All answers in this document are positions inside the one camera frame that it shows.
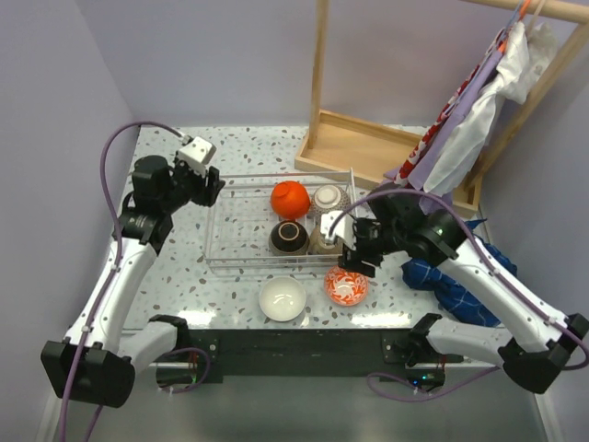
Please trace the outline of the dotted beige bowl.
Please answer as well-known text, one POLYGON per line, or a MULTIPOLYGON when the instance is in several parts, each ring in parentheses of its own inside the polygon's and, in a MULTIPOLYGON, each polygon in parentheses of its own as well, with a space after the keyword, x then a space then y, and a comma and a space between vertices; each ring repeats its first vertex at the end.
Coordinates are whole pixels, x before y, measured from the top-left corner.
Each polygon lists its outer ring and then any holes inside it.
POLYGON ((311 214, 321 216, 331 211, 343 210, 350 204, 350 196, 342 187, 326 184, 313 193, 311 197, 311 214))

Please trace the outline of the clear wire dish rack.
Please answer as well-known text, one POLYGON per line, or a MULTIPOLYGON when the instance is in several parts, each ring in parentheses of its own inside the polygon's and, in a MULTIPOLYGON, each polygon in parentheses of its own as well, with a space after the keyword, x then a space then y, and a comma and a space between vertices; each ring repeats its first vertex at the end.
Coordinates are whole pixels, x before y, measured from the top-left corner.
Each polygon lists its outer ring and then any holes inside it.
POLYGON ((284 181, 300 183, 309 196, 323 186, 334 185, 356 200, 352 171, 313 173, 279 173, 227 175, 226 186, 209 212, 203 255, 214 270, 331 267, 335 254, 321 254, 315 246, 281 251, 271 245, 273 232, 285 233, 292 242, 310 239, 317 226, 316 218, 307 213, 296 220, 276 214, 271 208, 271 194, 284 181))

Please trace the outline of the brown striped bowl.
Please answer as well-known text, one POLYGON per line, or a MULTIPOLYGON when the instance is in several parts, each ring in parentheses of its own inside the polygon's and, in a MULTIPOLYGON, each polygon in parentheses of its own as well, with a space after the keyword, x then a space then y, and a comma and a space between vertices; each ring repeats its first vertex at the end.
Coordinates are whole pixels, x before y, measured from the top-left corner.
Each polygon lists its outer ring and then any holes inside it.
POLYGON ((298 256, 307 253, 309 236, 297 221, 281 221, 271 230, 269 248, 276 256, 298 256))

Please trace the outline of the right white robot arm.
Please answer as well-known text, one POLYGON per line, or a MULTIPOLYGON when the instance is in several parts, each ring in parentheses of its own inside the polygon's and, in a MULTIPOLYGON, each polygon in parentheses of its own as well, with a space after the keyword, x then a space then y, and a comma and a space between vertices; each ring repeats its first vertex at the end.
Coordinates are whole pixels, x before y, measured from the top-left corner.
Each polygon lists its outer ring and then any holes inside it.
POLYGON ((462 355, 502 370, 535 394, 545 393, 561 372, 587 367, 587 361, 570 362, 576 350, 588 350, 587 318, 567 315, 536 296, 442 198, 384 185, 358 203, 368 204, 373 217, 352 215, 356 204, 321 217, 324 238, 343 245, 340 267, 372 277, 385 256, 405 252, 453 278, 501 323, 490 328, 427 314, 399 347, 407 365, 462 355))

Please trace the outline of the red floral white bowl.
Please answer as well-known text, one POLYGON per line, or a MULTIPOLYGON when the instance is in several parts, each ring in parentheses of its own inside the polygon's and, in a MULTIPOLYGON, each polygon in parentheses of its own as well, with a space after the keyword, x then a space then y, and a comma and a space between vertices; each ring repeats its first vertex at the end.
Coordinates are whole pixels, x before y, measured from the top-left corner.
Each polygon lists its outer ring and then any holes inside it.
POLYGON ((369 290, 368 278, 339 266, 330 268, 324 277, 324 291, 335 304, 352 307, 362 302, 369 290))

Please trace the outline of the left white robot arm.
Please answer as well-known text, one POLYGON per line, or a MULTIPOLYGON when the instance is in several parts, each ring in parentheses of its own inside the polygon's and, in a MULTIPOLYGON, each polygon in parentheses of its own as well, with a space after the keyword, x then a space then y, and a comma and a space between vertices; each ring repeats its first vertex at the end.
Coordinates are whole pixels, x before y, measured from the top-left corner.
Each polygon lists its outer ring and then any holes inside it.
POLYGON ((122 328, 147 271, 173 228, 172 216, 193 203, 215 204, 225 187, 220 172, 178 153, 137 160, 132 189, 123 199, 113 241, 82 313, 59 342, 48 341, 40 360, 56 396, 111 408, 129 398, 135 377, 159 357, 184 359, 191 349, 188 323, 155 315, 134 337, 122 328))

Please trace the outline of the black bowl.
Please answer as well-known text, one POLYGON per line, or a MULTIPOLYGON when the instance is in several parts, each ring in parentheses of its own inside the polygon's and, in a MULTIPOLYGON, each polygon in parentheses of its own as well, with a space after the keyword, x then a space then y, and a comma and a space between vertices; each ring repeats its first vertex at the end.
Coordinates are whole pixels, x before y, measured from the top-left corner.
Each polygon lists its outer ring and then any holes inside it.
POLYGON ((328 244, 321 236, 319 226, 315 226, 309 237, 307 253, 311 255, 341 255, 342 244, 340 242, 328 244))

